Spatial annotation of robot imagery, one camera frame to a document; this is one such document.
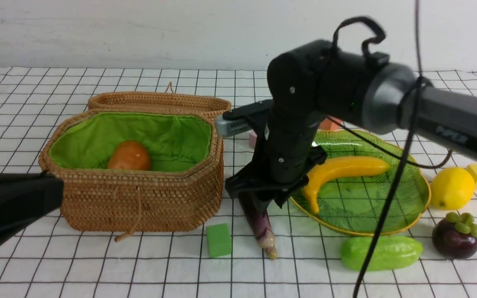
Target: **wicker basket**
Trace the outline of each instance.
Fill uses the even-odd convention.
[[[214,117],[231,104],[216,98],[179,94],[174,94],[176,100],[167,102],[165,99],[171,98],[170,95],[121,92],[95,96],[89,101],[89,111],[64,121],[57,128],[40,153],[39,164],[42,170],[64,181],[60,211],[72,228],[125,232],[116,239],[119,241],[135,231],[190,231],[218,211],[224,179],[223,140],[217,137]],[[136,98],[143,102],[132,104],[134,101],[130,99]],[[195,109],[173,104],[180,104],[182,100],[192,102]],[[111,112],[195,115],[212,127],[209,154],[182,172],[71,169],[55,164],[49,150],[66,130],[100,113]]]
[[[94,96],[87,102],[90,109],[102,108],[151,108],[153,111],[195,111],[205,115],[211,121],[231,109],[227,100],[210,96],[192,96],[176,93],[157,92],[113,92]]]

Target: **yellow banana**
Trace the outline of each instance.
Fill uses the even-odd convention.
[[[308,185],[302,189],[303,196],[308,201],[313,214],[320,211],[318,207],[318,192],[327,181],[342,177],[376,176],[386,173],[391,165],[386,161],[371,156],[342,156],[327,159],[324,164],[312,168],[307,174]]]

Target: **green plate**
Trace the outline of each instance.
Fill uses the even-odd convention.
[[[402,149],[386,143],[380,138],[356,130],[358,134],[391,151],[397,156]],[[374,177],[339,178],[322,185],[318,193],[320,212],[313,215],[308,202],[295,192],[290,200],[301,211],[318,223],[344,234],[372,236],[384,201],[390,190],[391,180],[397,170],[399,160],[376,149],[353,136],[346,130],[319,131],[314,141],[328,153],[328,158],[339,156],[374,156],[388,162],[392,168],[385,174]],[[409,229],[417,223],[430,204],[430,186],[416,166],[407,165],[401,183],[395,194],[382,235],[395,234]]]

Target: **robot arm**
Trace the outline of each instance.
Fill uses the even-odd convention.
[[[337,32],[363,22],[376,34],[363,42],[363,55],[337,47]],[[413,113],[416,76],[384,53],[370,53],[369,43],[385,38],[370,19],[342,23],[333,42],[316,40],[273,59],[267,69],[272,100],[233,109],[216,119],[220,137],[253,129],[257,143],[252,161],[228,178],[232,198],[248,192],[264,212],[273,200],[282,206],[308,183],[306,174],[326,153],[312,147],[326,115],[376,134],[407,129]],[[438,90],[425,80],[417,134],[477,160],[477,98]]]

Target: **cucumber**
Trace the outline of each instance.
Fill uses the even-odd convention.
[[[371,237],[354,237],[343,242],[340,248],[341,262],[350,270],[360,271],[371,245]],[[381,236],[367,271],[405,268],[422,254],[422,244],[406,236]]]

